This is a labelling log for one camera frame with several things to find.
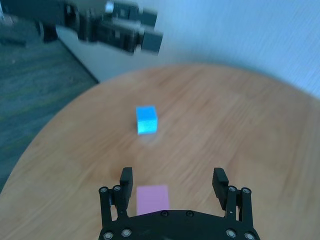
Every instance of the robotic arm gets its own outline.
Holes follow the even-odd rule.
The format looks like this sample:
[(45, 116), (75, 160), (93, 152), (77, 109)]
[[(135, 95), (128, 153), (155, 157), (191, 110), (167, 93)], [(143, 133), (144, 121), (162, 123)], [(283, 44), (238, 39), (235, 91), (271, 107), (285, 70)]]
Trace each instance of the robotic arm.
[[(163, 210), (128, 217), (133, 174), (131, 167), (125, 167), (120, 185), (99, 189), (102, 217), (99, 240), (260, 240), (253, 224), (251, 190), (229, 185), (222, 168), (214, 169), (212, 186), (225, 211), (224, 217), (192, 210)], [(116, 207), (115, 221), (111, 218), (111, 205)]]
[(44, 42), (58, 39), (56, 26), (62, 26), (75, 31), (82, 41), (102, 42), (129, 53), (134, 53), (138, 46), (157, 53), (163, 37), (153, 31), (141, 33), (117, 21), (140, 22), (154, 28), (157, 13), (140, 11), (134, 3), (107, 1), (99, 9), (93, 9), (65, 0), (0, 0), (0, 15), (1, 11), (41, 23), (38, 31), (43, 34)]

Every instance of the white wall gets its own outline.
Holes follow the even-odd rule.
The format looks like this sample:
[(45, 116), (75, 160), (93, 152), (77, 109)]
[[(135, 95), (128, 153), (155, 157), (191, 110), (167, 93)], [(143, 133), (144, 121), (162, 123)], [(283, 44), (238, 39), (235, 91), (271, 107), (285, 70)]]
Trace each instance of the white wall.
[(158, 11), (159, 55), (127, 55), (60, 38), (99, 80), (174, 63), (223, 63), (259, 71), (320, 98), (319, 0), (135, 0)]

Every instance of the round table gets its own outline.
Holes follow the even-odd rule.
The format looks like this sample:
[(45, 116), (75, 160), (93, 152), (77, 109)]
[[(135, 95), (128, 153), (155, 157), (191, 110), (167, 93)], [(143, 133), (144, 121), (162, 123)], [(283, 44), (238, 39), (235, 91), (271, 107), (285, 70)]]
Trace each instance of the round table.
[[(137, 135), (136, 106), (158, 132)], [(101, 186), (133, 168), (136, 187), (168, 185), (171, 209), (223, 216), (214, 167), (252, 190), (261, 239), (320, 235), (320, 103), (276, 80), (224, 66), (178, 65), (119, 76), (60, 111), (21, 156), (0, 195), (2, 240), (93, 240)]]

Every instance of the screw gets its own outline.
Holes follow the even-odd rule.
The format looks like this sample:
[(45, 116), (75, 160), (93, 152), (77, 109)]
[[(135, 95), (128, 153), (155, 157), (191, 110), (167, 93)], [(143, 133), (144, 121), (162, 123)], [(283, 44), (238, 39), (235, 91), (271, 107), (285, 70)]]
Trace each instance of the screw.
[(253, 236), (250, 232), (246, 232), (244, 234), (245, 238), (248, 239), (248, 240), (255, 240), (255, 236)]
[(162, 211), (160, 213), (160, 215), (163, 216), (163, 217), (167, 217), (169, 215), (169, 213), (167, 211)]
[(186, 211), (185, 213), (188, 217), (193, 217), (194, 216), (194, 212), (193, 211)]
[(122, 232), (121, 232), (121, 236), (122, 237), (129, 237), (131, 235), (131, 230), (130, 229), (123, 229)]
[(110, 240), (110, 239), (112, 239), (113, 236), (114, 236), (114, 234), (112, 232), (108, 231), (103, 235), (103, 238), (105, 240)]
[(249, 193), (250, 193), (250, 190), (249, 190), (248, 188), (244, 188), (242, 191), (243, 191), (245, 194), (249, 194)]
[(236, 237), (236, 233), (232, 229), (228, 229), (227, 231), (225, 231), (225, 233), (230, 238), (235, 238)]

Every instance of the bolt head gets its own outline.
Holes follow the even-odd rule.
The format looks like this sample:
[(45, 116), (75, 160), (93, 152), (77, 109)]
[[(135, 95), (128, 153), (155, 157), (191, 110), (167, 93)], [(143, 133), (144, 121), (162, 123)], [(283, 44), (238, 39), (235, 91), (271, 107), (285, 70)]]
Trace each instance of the bolt head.
[(160, 213), (160, 215), (163, 216), (163, 217), (167, 217), (169, 215), (169, 213), (167, 211), (162, 211)]
[(121, 236), (122, 237), (129, 237), (131, 235), (131, 230), (130, 229), (123, 229), (122, 232), (121, 232)]
[(103, 235), (103, 238), (105, 240), (110, 240), (110, 239), (112, 239), (113, 236), (114, 236), (114, 234), (112, 232), (108, 231)]
[(244, 234), (244, 236), (245, 236), (245, 239), (248, 239), (248, 240), (255, 240), (256, 239), (255, 236), (253, 236), (250, 232), (246, 232)]
[(247, 189), (247, 188), (244, 188), (242, 191), (243, 191), (245, 194), (249, 194), (249, 193), (250, 193), (250, 190)]
[(226, 235), (230, 238), (235, 238), (237, 235), (236, 235), (236, 232), (233, 231), (232, 229), (228, 229), (227, 231), (225, 231)]

